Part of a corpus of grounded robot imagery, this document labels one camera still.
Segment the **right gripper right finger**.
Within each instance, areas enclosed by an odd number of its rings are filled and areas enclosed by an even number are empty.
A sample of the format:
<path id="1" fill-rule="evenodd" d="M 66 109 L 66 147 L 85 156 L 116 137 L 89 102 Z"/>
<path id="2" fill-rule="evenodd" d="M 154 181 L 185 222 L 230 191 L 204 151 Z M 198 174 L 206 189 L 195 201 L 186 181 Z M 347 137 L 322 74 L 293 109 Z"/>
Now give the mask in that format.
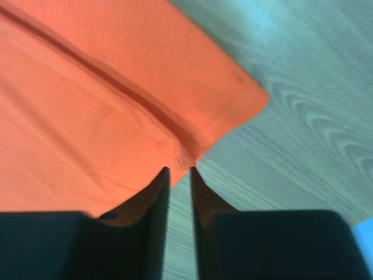
<path id="1" fill-rule="evenodd" d="M 240 211 L 195 167 L 189 182 L 199 279 L 371 279 L 338 213 Z"/>

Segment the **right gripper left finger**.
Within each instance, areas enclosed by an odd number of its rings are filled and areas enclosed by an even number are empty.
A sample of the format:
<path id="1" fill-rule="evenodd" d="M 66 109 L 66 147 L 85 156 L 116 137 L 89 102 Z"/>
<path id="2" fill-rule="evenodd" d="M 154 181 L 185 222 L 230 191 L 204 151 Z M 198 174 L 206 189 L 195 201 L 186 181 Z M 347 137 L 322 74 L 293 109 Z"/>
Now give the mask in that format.
<path id="1" fill-rule="evenodd" d="M 170 169 L 94 218 L 83 212 L 1 213 L 2 279 L 160 279 Z"/>

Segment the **orange t shirt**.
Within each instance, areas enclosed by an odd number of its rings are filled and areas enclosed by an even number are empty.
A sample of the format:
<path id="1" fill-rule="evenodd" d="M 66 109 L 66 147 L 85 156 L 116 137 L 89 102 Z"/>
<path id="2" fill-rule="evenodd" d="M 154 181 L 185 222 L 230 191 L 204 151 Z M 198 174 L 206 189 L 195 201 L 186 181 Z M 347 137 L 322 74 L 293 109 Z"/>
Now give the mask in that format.
<path id="1" fill-rule="evenodd" d="M 268 101 L 170 1 L 2 1 L 1 210 L 99 216 Z"/>

